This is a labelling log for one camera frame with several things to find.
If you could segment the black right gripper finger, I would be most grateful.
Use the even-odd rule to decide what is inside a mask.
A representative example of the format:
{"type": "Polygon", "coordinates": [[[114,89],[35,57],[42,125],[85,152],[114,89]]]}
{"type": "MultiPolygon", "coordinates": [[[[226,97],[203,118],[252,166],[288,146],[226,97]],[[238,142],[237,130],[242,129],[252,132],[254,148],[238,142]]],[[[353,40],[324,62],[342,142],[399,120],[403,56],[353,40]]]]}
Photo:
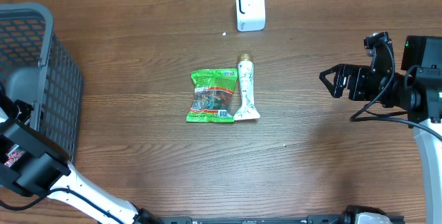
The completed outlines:
{"type": "Polygon", "coordinates": [[[341,98],[345,89],[345,76],[343,72],[323,71],[319,75],[320,81],[325,85],[331,96],[334,98],[341,98]],[[330,82],[326,76],[334,74],[333,82],[330,82]]]}
{"type": "Polygon", "coordinates": [[[346,64],[337,64],[337,65],[335,65],[335,66],[333,66],[333,67],[331,67],[331,68],[329,68],[329,69],[327,69],[325,71],[320,72],[319,76],[320,77],[326,77],[327,75],[330,75],[330,74],[339,73],[339,72],[341,72],[344,69],[345,66],[346,66],[346,64]]]}

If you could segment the white conditioner tube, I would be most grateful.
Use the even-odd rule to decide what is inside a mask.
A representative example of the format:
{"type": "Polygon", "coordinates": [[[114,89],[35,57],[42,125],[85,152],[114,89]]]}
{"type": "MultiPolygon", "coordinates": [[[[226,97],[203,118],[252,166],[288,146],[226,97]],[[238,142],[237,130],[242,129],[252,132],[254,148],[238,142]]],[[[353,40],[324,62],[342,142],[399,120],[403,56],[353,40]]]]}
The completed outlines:
{"type": "Polygon", "coordinates": [[[259,119],[260,114],[255,107],[254,99],[253,56],[250,54],[241,54],[238,56],[238,81],[240,84],[241,106],[236,111],[234,120],[259,119]]]}

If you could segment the green snack bag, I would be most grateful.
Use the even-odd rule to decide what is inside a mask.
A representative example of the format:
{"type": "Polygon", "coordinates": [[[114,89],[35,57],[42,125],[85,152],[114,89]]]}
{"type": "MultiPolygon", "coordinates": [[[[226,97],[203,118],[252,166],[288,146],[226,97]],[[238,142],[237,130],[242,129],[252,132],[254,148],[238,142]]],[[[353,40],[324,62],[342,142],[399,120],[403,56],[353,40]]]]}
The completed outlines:
{"type": "Polygon", "coordinates": [[[233,99],[238,70],[236,68],[201,69],[191,73],[194,100],[187,122],[231,123],[233,99]]]}

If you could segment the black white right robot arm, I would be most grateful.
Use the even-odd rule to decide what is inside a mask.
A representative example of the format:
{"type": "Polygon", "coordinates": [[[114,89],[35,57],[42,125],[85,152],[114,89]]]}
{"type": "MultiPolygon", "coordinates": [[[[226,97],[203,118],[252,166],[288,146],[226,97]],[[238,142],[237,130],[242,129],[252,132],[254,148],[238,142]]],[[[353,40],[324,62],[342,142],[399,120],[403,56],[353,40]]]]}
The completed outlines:
{"type": "Polygon", "coordinates": [[[441,38],[409,35],[401,70],[396,72],[387,32],[364,39],[369,66],[337,64],[319,79],[334,98],[345,89],[349,99],[365,106],[352,122],[394,122],[413,130],[423,170],[427,223],[441,222],[441,38]]]}

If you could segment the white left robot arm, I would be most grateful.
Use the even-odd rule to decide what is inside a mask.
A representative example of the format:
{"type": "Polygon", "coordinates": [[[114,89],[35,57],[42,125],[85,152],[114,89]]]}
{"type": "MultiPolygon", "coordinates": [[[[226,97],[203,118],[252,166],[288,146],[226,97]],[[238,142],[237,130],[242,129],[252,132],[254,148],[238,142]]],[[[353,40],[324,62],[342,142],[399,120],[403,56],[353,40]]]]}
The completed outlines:
{"type": "Polygon", "coordinates": [[[12,101],[1,89],[1,185],[33,202],[11,211],[25,210],[49,198],[66,203],[98,223],[160,223],[149,211],[117,198],[81,175],[69,155],[55,142],[30,128],[33,107],[12,101]]]}

